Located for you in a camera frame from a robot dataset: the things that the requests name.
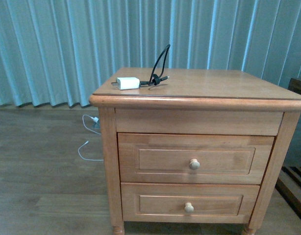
wooden furniture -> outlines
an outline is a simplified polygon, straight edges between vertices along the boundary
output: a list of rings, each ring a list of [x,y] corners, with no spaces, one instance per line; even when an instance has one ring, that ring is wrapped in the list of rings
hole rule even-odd
[[[288,90],[301,94],[301,81],[291,78]],[[283,166],[276,189],[301,219],[301,166]]]
[[[301,94],[301,81],[295,78],[291,78],[289,82],[288,90]]]
[[[90,97],[99,108],[114,235],[124,221],[260,228],[301,112],[301,95],[230,70],[165,70],[158,86]]]

drawer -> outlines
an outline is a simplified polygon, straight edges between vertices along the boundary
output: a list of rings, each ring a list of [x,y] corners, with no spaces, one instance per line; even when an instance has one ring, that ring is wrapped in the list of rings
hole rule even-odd
[[[260,184],[274,137],[118,134],[122,182]],[[191,160],[200,166],[191,169]]]
[[[121,183],[121,191],[124,221],[248,223],[259,186]]]
[[[118,132],[276,136],[283,113],[116,109]]]

white cable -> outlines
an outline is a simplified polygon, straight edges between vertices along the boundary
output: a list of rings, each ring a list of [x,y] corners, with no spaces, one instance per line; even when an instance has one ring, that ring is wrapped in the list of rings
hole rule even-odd
[[[80,148],[78,148],[77,152],[78,152],[78,154],[80,155],[80,157],[81,157],[83,160],[87,160],[87,161],[103,161],[103,159],[97,159],[97,160],[96,160],[96,159],[87,159],[87,158],[82,157],[82,155],[81,155],[81,153],[80,153],[80,149],[81,149],[83,146],[87,145],[88,142],[89,142],[89,141],[85,142],[84,144],[81,145]]]
[[[84,122],[84,117],[85,117],[85,116],[87,116],[87,117],[91,118],[93,121],[95,121],[95,118],[94,118],[94,117],[91,117],[91,116],[89,116],[89,115],[87,115],[87,114],[84,114],[84,115],[82,116],[82,120],[83,120],[83,125],[84,125],[84,127],[85,127],[87,130],[91,131],[91,132],[94,132],[94,133],[96,133],[96,134],[101,135],[101,133],[96,132],[96,131],[93,131],[93,130],[91,130],[90,128],[88,128],[88,127],[85,125],[85,122]]]
[[[101,133],[99,133],[99,132],[96,132],[96,131],[93,131],[93,130],[91,130],[90,128],[88,128],[86,125],[85,125],[85,122],[84,122],[84,117],[85,116],[87,116],[87,117],[89,117],[89,118],[91,118],[94,122],[98,122],[98,118],[97,117],[91,117],[91,116],[89,116],[89,115],[87,115],[87,114],[84,114],[83,116],[82,116],[82,121],[83,121],[83,125],[84,125],[84,127],[87,129],[87,130],[89,130],[89,131],[91,131],[91,132],[94,132],[95,134],[98,134],[98,135],[101,135]],[[96,160],[96,159],[87,159],[87,158],[84,158],[84,157],[82,157],[82,155],[81,155],[81,153],[80,153],[80,149],[83,147],[83,146],[85,146],[85,145],[87,145],[89,143],[89,141],[87,141],[87,142],[85,142],[83,145],[81,145],[81,147],[80,148],[78,148],[78,150],[77,150],[77,152],[78,152],[78,154],[79,154],[79,156],[83,159],[83,160],[87,160],[87,161],[103,161],[103,160]]]

wooden chair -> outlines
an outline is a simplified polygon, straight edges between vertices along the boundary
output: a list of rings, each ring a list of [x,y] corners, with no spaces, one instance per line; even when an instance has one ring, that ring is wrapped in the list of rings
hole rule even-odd
[[[288,90],[301,94],[301,81],[295,78],[291,78]]]
[[[301,81],[291,78],[288,90],[301,94]],[[276,189],[301,219],[301,166],[284,166]]]

wooden knob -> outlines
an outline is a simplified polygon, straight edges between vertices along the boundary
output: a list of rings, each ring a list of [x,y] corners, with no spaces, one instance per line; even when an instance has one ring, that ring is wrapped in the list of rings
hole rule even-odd
[[[191,168],[192,170],[197,170],[199,167],[200,167],[200,163],[198,162],[197,159],[193,158],[193,159],[190,161],[190,168]]]
[[[194,207],[190,202],[185,203],[185,211],[188,213],[192,213],[194,211]]]

